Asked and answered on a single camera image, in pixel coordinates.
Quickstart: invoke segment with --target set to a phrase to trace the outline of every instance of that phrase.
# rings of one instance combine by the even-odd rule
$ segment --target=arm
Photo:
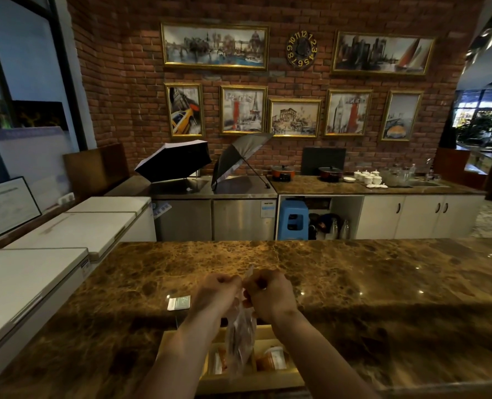
[[[378,398],[338,351],[298,311],[292,285],[278,271],[261,270],[244,281],[245,305],[270,322],[276,337],[315,399]]]
[[[202,374],[209,346],[241,288],[239,276],[209,275],[196,295],[185,321],[158,354],[137,391],[137,399],[191,399]]]

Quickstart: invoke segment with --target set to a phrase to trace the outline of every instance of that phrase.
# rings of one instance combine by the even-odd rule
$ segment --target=hand
[[[232,306],[236,294],[242,287],[241,278],[211,273],[198,286],[191,302],[189,315],[205,313],[211,320],[218,320],[226,314]]]
[[[298,313],[292,284],[279,270],[256,270],[243,281],[244,305],[255,309],[263,321],[276,325],[286,315]]]

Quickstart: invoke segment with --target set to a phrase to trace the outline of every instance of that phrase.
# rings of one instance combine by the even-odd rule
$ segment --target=clear plastic bag
[[[244,277],[253,275],[251,266]],[[253,308],[244,308],[243,289],[237,295],[239,303],[229,312],[226,329],[226,363],[230,379],[240,377],[253,350],[257,320]]]

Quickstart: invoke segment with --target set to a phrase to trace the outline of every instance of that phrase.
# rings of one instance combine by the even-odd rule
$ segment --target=wall clock
[[[292,34],[286,43],[286,59],[296,68],[311,66],[317,52],[316,39],[307,31]]]

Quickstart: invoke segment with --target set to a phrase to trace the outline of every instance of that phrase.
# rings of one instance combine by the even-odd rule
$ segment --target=pot
[[[320,179],[326,182],[339,182],[343,176],[342,169],[335,167],[318,168],[320,171]]]
[[[275,165],[270,169],[272,172],[272,179],[279,182],[290,182],[294,178],[294,175],[296,175],[294,167],[289,167],[287,165]]]

